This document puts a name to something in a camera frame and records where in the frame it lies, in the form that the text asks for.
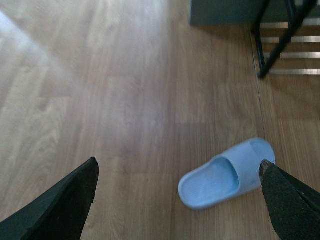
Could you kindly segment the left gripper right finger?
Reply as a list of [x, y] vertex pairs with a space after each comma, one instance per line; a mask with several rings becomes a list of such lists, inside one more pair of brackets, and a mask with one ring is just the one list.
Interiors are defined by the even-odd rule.
[[320, 238], [320, 193], [264, 159], [259, 167], [263, 196], [281, 240]]

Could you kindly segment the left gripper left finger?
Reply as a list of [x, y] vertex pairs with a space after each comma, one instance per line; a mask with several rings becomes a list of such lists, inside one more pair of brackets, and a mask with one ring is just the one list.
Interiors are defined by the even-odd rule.
[[2, 240], [79, 240], [94, 203], [99, 164], [91, 157], [0, 223]]

